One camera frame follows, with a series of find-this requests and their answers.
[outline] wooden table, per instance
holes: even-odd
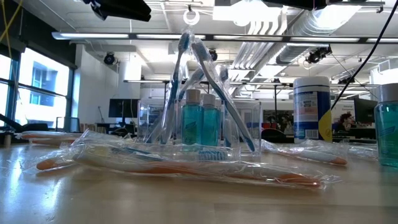
[[[343,181],[325,192],[179,180],[72,166],[22,172],[43,146],[0,148],[0,223],[398,223],[398,170],[350,159],[347,168],[263,155]]]

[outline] small bottle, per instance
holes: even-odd
[[[204,146],[218,145],[220,126],[220,111],[216,108],[216,97],[212,94],[202,94],[202,132],[201,144]]]
[[[201,106],[200,90],[187,90],[186,103],[182,107],[181,135],[183,144],[200,144]]]
[[[398,167],[398,83],[381,85],[379,93],[374,109],[379,163]]]

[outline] monitor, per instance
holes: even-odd
[[[355,98],[355,121],[360,123],[374,123],[374,108],[377,101]]]
[[[110,118],[137,118],[138,99],[111,99],[109,102]]]

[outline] container lid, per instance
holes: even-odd
[[[198,103],[200,104],[200,90],[187,90],[187,103]]]
[[[293,88],[301,86],[322,85],[330,86],[328,77],[303,77],[296,78],[293,82]]]
[[[398,83],[384,84],[378,87],[379,103],[398,101]]]
[[[203,106],[210,105],[216,106],[216,96],[213,94],[202,94],[203,96]]]

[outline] woman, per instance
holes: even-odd
[[[351,125],[354,123],[352,119],[352,115],[350,113],[345,113],[340,116],[340,120],[337,123],[336,132],[339,131],[349,131],[351,129]]]

